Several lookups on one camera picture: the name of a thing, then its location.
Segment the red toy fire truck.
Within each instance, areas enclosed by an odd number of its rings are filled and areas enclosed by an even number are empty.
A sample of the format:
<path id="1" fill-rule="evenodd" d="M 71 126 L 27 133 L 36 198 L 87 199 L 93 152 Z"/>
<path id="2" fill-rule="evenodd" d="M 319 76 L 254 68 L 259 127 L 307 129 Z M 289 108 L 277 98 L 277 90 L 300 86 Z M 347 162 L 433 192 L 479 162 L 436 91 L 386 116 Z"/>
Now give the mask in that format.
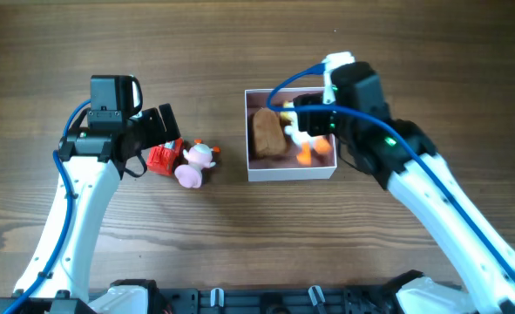
<path id="1" fill-rule="evenodd" d="M 172 176 L 180 163 L 183 148 L 182 138 L 152 147 L 146 161 L 148 169 L 156 174 Z"/>

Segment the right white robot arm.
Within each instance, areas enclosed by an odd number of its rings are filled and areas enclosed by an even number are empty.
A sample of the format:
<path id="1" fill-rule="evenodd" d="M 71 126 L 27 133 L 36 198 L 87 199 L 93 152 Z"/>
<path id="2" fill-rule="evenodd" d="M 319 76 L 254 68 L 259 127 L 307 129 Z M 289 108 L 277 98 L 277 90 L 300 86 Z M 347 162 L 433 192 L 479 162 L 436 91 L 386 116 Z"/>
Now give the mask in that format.
<path id="1" fill-rule="evenodd" d="M 366 62 L 323 60 L 323 91 L 294 102 L 300 129 L 333 134 L 356 168 L 373 176 L 423 224 L 461 277 L 456 291 L 420 276 L 395 293 L 405 313 L 515 313 L 515 250 L 457 183 L 435 144 L 413 122 L 393 119 Z"/>

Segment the pink plush pig toy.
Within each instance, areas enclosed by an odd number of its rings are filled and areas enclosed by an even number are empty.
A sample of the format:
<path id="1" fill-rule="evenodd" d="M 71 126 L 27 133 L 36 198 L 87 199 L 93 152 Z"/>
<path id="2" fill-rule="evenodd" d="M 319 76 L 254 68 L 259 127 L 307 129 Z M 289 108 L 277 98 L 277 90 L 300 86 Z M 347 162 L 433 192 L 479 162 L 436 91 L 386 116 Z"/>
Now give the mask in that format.
<path id="1" fill-rule="evenodd" d="M 174 170 L 179 184 L 184 188 L 200 188 L 203 182 L 202 171 L 216 165 L 213 156 L 219 152 L 219 147 L 209 147 L 201 140 L 196 140 L 195 145 L 188 150 L 184 149 L 182 153 L 186 164 L 181 164 Z"/>

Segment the brown plush bear toy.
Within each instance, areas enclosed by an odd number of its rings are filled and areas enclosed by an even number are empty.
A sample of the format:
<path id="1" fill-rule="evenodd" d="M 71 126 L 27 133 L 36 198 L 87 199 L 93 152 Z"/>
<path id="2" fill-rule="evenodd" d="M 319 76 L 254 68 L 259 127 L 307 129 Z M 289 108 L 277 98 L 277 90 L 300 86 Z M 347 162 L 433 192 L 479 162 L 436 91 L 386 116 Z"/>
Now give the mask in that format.
<path id="1" fill-rule="evenodd" d="M 254 150 L 258 157 L 284 154 L 288 149 L 279 115 L 262 108 L 254 114 L 252 132 Z"/>

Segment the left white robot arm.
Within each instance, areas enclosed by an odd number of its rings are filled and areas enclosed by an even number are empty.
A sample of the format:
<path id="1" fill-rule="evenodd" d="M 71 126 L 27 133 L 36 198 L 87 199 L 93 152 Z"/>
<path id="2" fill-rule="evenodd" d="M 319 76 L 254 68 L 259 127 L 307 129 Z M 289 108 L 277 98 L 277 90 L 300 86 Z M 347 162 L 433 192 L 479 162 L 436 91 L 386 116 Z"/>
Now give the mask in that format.
<path id="1" fill-rule="evenodd" d="M 67 120 L 52 158 L 59 173 L 43 233 L 0 313 L 112 313 L 138 306 L 153 312 L 163 298 L 153 281 L 129 280 L 117 296 L 90 299 L 91 262 L 105 211 L 126 163 L 180 137 L 168 104 L 144 109 L 133 75 L 93 75 L 91 96 Z"/>

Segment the white plush duck toy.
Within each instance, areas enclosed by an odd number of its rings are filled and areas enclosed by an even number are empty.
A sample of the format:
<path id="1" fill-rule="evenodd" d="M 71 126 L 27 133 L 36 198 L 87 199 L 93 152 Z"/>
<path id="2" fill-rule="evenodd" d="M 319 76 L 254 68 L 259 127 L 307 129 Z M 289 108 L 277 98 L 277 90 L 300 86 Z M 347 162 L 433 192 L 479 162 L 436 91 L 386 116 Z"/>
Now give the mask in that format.
<path id="1" fill-rule="evenodd" d="M 307 132 L 299 130 L 298 116 L 296 112 L 290 111 L 290 108 L 295 107 L 293 102 L 285 101 L 282 107 L 285 112 L 281 112 L 280 115 L 288 121 L 284 126 L 284 133 L 299 147 L 300 152 L 296 155 L 296 159 L 300 165 L 308 167 L 312 165 L 313 151 L 321 155 L 332 152 L 330 141 L 325 136 L 310 136 Z"/>

